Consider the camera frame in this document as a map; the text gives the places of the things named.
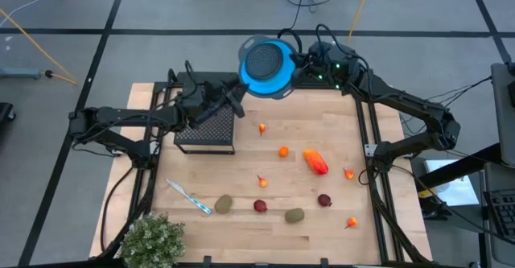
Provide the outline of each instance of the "kiwi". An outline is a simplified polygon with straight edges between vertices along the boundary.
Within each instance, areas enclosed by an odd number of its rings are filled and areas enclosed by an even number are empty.
[[[223,195],[215,203],[215,210],[218,213],[226,214],[233,205],[233,198],[230,195]]]
[[[288,223],[296,223],[298,221],[304,220],[304,210],[301,208],[293,208],[284,214],[284,218]]]

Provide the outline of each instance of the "small red onion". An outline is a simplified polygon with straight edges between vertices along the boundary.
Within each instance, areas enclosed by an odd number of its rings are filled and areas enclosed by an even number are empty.
[[[256,212],[266,212],[267,208],[266,208],[265,201],[263,201],[263,200],[256,200],[254,202],[254,209],[256,210]]]
[[[328,195],[326,194],[322,194],[319,196],[319,204],[322,206],[322,207],[331,207],[332,205],[332,202],[331,202],[331,197],[329,197]]]

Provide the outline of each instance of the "potted plant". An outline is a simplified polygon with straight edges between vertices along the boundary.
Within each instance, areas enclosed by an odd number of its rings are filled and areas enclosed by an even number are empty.
[[[171,268],[184,256],[183,235],[184,223],[170,223],[167,215],[151,212],[129,227],[120,256],[129,268]]]

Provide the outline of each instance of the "gray floor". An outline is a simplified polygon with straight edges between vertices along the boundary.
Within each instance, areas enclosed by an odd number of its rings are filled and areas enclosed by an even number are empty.
[[[0,0],[10,11],[31,0]],[[499,31],[515,31],[515,0],[484,0]],[[302,9],[296,27],[326,23],[350,28],[360,0],[333,0],[311,14]],[[23,27],[103,28],[113,0],[42,0],[14,18]],[[279,29],[289,27],[296,7],[284,0],[122,0],[113,28]],[[357,30],[488,31],[475,0],[367,0]],[[0,101],[15,105],[18,119],[0,146],[0,266],[16,265],[30,231],[75,108],[99,35],[34,35],[72,74],[79,86],[59,80],[2,80]],[[234,71],[236,51],[246,36],[111,35],[107,41],[88,106],[125,106],[134,82],[165,78],[189,59],[196,70]],[[305,45],[315,40],[303,37]],[[504,39],[515,54],[515,39]],[[389,84],[429,97],[489,76],[501,60],[491,38],[353,37],[352,47]],[[0,35],[0,65],[52,69],[22,35]],[[483,84],[452,106],[462,123],[456,147],[474,152],[498,140],[492,88]],[[413,120],[410,126],[418,128]],[[428,158],[447,154],[427,152]],[[111,162],[71,152],[56,191],[32,264],[86,259],[96,228]],[[466,265],[479,259],[476,235],[427,223],[435,260]],[[457,243],[463,245],[457,250]]]

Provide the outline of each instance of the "wooden tabletop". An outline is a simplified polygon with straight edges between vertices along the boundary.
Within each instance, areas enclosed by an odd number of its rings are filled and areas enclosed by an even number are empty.
[[[152,87],[133,84],[127,108],[148,109]],[[245,117],[236,119],[235,155],[185,155],[173,145],[172,133],[164,139],[152,211],[186,223],[186,255],[180,261],[202,262],[204,255],[210,255],[213,262],[311,264],[328,258],[331,264],[379,264],[369,189],[343,173],[346,168],[357,176],[365,168],[354,100],[337,91],[295,90],[280,101],[247,94],[242,105]],[[364,109],[369,125],[366,105]],[[383,140],[402,139],[397,111],[383,105],[376,110]],[[260,123],[267,127],[262,136]],[[141,139],[143,128],[124,127],[122,134]],[[370,126],[368,134],[372,136]],[[290,148],[284,159],[278,156],[281,146]],[[326,175],[318,176],[306,165],[303,150],[307,148],[322,155],[329,166]],[[410,169],[405,159],[395,164]],[[126,156],[113,161],[106,196],[129,167]],[[259,187],[256,175],[268,180],[266,188]],[[118,186],[109,202],[106,245],[127,218],[134,177],[135,172]],[[232,209],[227,215],[213,209],[208,216],[165,179],[179,183],[210,208],[220,196],[229,194]],[[389,180],[398,224],[422,255],[431,258],[413,178],[394,168]],[[316,199],[322,193],[332,198],[330,208],[318,205]],[[267,203],[266,213],[253,210],[258,199]],[[303,208],[305,219],[287,224],[283,215],[291,208]],[[345,229],[351,216],[359,224]],[[99,217],[91,256],[101,252],[100,223]],[[383,223],[389,258],[394,259],[391,235]]]

